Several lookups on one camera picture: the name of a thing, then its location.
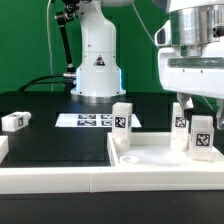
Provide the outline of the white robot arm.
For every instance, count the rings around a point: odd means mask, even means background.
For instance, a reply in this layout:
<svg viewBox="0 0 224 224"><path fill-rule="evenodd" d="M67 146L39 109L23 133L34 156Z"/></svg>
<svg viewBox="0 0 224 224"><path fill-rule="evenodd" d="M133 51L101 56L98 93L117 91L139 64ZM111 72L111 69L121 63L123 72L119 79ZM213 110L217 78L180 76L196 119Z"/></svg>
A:
<svg viewBox="0 0 224 224"><path fill-rule="evenodd" d="M155 33L162 88L175 92L181 107L193 107L193 95L217 100L217 128L224 129L224 0L152 0L169 15ZM96 100L124 91L116 64L116 28L104 7L134 0L81 0L82 63L73 94Z"/></svg>

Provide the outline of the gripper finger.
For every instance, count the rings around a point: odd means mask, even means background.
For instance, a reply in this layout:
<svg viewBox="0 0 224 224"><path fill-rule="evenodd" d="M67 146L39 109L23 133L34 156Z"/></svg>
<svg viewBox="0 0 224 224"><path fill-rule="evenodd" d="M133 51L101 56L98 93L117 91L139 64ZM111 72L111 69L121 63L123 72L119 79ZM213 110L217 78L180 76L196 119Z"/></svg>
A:
<svg viewBox="0 0 224 224"><path fill-rule="evenodd" d="M194 108L192 98L189 94L178 93L177 94L178 103L182 109L182 115L185 115L185 112Z"/></svg>
<svg viewBox="0 0 224 224"><path fill-rule="evenodd" d="M218 111L216 114L217 128L219 130L224 130L224 100L217 99Z"/></svg>

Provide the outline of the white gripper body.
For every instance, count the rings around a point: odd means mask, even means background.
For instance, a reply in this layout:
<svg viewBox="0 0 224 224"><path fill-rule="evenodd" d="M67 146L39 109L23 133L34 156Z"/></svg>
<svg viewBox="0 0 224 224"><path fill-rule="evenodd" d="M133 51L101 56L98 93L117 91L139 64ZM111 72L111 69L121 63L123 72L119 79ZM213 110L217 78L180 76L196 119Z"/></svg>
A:
<svg viewBox="0 0 224 224"><path fill-rule="evenodd" d="M158 52L164 90L224 99L224 56L181 57L174 47Z"/></svg>

